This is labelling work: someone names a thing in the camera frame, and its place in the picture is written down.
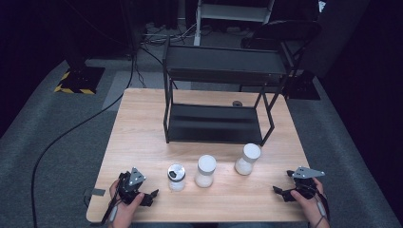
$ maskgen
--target black shelf tier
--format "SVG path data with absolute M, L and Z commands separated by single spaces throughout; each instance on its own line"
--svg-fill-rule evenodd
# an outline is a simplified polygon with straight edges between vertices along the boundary
M 168 46 L 163 61 L 174 81 L 263 86 L 286 73 L 277 50 Z
M 254 107 L 173 104 L 168 138 L 176 142 L 256 143 L 262 141 Z

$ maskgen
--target wooden table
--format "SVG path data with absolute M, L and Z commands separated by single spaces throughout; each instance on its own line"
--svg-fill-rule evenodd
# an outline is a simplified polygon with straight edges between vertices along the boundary
M 236 100 L 243 105 L 253 105 L 257 96 L 238 92 L 175 91 L 177 103 L 200 105 L 231 105 Z M 243 144 L 166 143 L 164 109 L 163 90 L 130 88 L 125 91 L 95 184 L 95 188 L 105 189 L 106 193 L 103 197 L 92 196 L 86 213 L 89 221 L 102 220 L 110 201 L 110 184 L 133 166 L 146 176 L 141 191 L 150 193 L 160 189 L 151 207 L 136 211 L 136 221 L 306 220 L 296 202 L 284 202 L 272 187 L 295 187 L 286 170 L 296 170 L 300 165 L 309 167 L 283 99 L 278 99 L 273 107 L 276 128 L 262 147 L 261 156 L 249 176 L 239 175 L 234 168 Z M 263 104 L 259 105 L 258 113 L 261 132 L 267 132 L 269 124 Z M 200 188 L 194 182 L 198 159 L 204 154 L 217 160 L 214 182 L 209 188 Z M 186 171 L 181 192 L 172 192 L 168 186 L 167 169 L 173 163 L 181 163 Z

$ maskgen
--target metal stand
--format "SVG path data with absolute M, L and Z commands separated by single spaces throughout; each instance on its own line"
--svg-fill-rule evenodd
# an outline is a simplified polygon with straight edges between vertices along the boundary
M 286 52 L 171 46 L 168 39 L 163 54 L 166 142 L 256 143 L 263 146 L 275 128 L 271 109 L 288 77 L 281 77 L 271 101 L 267 100 L 264 88 L 272 77 L 289 72 L 290 63 L 283 62 L 289 58 L 281 58 L 283 54 Z M 174 81 L 254 83 L 261 85 L 261 90 L 253 106 L 175 104 Z M 260 133 L 256 110 L 261 98 L 270 123 L 264 136 Z

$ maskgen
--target clear container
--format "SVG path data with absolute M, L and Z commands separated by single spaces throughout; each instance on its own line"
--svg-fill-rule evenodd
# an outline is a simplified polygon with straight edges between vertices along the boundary
M 211 186 L 216 164 L 216 159 L 213 156 L 203 155 L 199 158 L 198 172 L 195 177 L 195 182 L 199 187 Z
M 181 164 L 172 164 L 168 168 L 169 188 L 172 191 L 182 191 L 184 188 L 184 168 Z
M 260 157 L 260 148 L 248 143 L 243 147 L 242 157 L 235 162 L 235 169 L 241 175 L 249 175 L 252 173 L 253 163 Z

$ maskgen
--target black equipment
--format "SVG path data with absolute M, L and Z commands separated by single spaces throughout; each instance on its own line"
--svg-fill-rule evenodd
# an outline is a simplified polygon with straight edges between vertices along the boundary
M 282 195 L 284 201 L 295 201 L 293 196 L 291 196 L 291 191 L 298 191 L 304 198 L 311 199 L 315 196 L 317 191 L 317 185 L 312 178 L 324 176 L 325 173 L 321 171 L 316 171 L 314 169 L 299 167 L 296 171 L 287 170 L 288 177 L 292 177 L 296 184 L 296 188 L 289 190 L 282 190 L 276 186 L 273 186 L 275 193 Z
M 131 174 L 127 171 L 121 173 L 119 176 L 118 192 L 121 197 L 122 202 L 125 204 L 130 204 L 137 195 L 140 194 L 139 188 L 142 186 L 143 181 L 145 181 L 145 176 L 141 174 L 135 167 L 132 168 Z M 141 206 L 151 206 L 153 199 L 157 197 L 158 189 L 151 194 L 144 194 L 144 198 Z
M 109 218 L 110 221 L 115 219 L 117 213 L 117 206 L 119 203 L 123 202 L 125 204 L 130 204 L 137 195 L 140 194 L 139 188 L 142 186 L 143 181 L 145 181 L 145 176 L 137 170 L 137 168 L 133 167 L 131 169 L 131 173 L 128 171 L 125 173 L 121 173 L 119 175 L 118 186 L 116 187 L 115 196 L 110 200 L 110 203 L 107 207 L 105 215 L 101 222 L 99 223 L 91 223 L 92 227 L 102 226 L 106 223 Z M 153 203 L 153 199 L 157 197 L 159 189 L 155 190 L 151 194 L 144 194 L 144 198 L 140 203 L 141 206 L 151 206 Z

